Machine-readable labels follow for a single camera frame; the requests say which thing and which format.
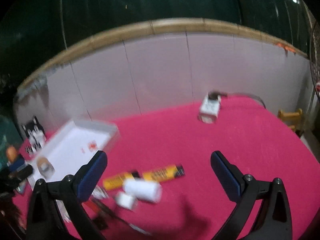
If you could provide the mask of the white cardboard tray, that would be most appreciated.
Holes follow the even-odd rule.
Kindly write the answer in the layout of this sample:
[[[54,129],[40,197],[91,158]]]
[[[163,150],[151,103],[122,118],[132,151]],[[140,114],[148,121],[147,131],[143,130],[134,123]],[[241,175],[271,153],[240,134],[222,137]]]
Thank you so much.
[[[31,188],[38,179],[46,182],[60,181],[66,175],[75,174],[87,164],[98,150],[109,151],[119,135],[115,124],[102,121],[71,120],[54,133],[44,148],[29,164],[33,174],[28,177]],[[39,171],[39,159],[49,161],[54,173],[45,178]]]

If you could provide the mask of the small white cube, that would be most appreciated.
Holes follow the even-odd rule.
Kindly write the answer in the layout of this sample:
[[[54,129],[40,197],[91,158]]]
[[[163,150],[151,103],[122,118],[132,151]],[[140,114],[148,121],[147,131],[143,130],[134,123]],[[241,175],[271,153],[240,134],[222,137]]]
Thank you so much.
[[[137,198],[125,192],[118,192],[115,197],[115,201],[119,207],[127,210],[133,210],[136,205]]]

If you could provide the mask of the black white cat figure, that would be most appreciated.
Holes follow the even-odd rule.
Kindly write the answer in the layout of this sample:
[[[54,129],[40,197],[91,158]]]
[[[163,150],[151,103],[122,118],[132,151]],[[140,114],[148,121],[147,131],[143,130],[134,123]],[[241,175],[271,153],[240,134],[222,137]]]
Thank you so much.
[[[29,155],[35,154],[44,147],[47,138],[44,128],[36,116],[33,116],[26,124],[22,124],[21,128],[29,141],[29,145],[25,147]]]

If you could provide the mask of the yellow wooden chair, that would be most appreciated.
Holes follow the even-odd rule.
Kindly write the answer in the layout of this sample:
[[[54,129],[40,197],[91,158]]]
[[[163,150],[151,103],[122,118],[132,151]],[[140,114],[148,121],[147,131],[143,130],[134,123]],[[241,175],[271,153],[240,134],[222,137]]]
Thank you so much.
[[[293,132],[300,130],[300,126],[303,120],[303,110],[297,109],[295,112],[285,112],[282,109],[278,111],[277,115],[285,125],[289,127]]]

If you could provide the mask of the red stick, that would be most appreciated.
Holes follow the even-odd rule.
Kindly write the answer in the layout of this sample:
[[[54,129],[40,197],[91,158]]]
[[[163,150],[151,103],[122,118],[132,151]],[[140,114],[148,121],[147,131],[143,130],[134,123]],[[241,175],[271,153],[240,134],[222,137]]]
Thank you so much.
[[[89,207],[98,216],[103,217],[106,220],[117,218],[117,215],[114,213],[114,211],[97,198],[90,198],[84,202],[84,205]]]

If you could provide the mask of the yellow black tube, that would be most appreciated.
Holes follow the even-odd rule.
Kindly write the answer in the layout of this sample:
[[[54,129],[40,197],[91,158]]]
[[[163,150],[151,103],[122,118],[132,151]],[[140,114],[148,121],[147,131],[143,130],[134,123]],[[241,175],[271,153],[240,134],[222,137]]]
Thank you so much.
[[[182,165],[169,165],[142,173],[142,178],[147,181],[156,181],[158,183],[170,181],[185,176]]]
[[[126,179],[135,178],[140,178],[140,175],[137,171],[120,173],[115,176],[105,178],[103,180],[103,187],[106,191],[119,189],[123,186],[123,183]]]

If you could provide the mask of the brown tape roll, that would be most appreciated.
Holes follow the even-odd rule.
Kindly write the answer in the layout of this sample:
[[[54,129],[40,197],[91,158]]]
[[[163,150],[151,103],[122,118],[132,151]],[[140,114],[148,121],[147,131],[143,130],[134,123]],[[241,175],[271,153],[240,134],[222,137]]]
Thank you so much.
[[[36,164],[39,173],[46,179],[51,178],[52,175],[55,173],[53,165],[46,157],[40,157],[39,159],[37,159]]]

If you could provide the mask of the white power adapter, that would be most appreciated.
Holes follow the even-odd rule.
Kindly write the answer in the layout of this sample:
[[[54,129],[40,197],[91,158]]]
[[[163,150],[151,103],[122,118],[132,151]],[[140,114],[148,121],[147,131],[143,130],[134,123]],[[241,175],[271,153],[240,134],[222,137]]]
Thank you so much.
[[[221,96],[207,94],[199,107],[199,120],[205,124],[213,124],[218,117],[221,105]]]

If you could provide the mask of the pink table cloth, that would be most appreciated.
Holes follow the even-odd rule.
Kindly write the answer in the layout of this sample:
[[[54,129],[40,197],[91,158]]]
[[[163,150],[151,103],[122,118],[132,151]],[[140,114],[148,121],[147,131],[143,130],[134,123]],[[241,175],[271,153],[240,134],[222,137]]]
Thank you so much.
[[[118,119],[120,136],[108,151],[104,177],[182,165],[185,176],[162,184],[157,204],[133,210],[105,200],[119,217],[154,239],[211,239],[235,204],[210,166],[221,151],[242,173],[282,179],[289,199],[293,238],[298,239],[319,210],[319,163],[275,115],[248,98],[223,100],[218,119],[204,124],[197,104]]]

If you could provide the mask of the white plastic bottle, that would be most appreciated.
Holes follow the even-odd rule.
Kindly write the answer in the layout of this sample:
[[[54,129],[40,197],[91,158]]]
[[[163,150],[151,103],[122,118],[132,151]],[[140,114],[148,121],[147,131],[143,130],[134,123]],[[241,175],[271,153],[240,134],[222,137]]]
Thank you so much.
[[[156,181],[126,179],[123,183],[123,190],[126,194],[150,203],[158,203],[162,196],[162,187]]]

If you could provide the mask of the bamboo rail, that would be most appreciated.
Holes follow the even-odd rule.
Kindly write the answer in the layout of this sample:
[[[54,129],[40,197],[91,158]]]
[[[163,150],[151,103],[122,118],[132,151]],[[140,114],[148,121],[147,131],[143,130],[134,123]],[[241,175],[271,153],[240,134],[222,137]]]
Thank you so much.
[[[263,43],[269,43],[280,48],[284,48],[285,51],[296,53],[304,58],[308,57],[307,53],[294,47],[289,42],[262,31],[244,27],[243,25],[207,18],[165,18],[161,20],[127,24],[121,27],[102,31],[81,40],[41,65],[19,85],[17,90],[20,92],[29,87],[30,84],[33,83],[33,81],[36,80],[45,70],[64,63],[69,63],[94,50],[110,46],[118,42],[166,33],[212,33],[235,35]]]

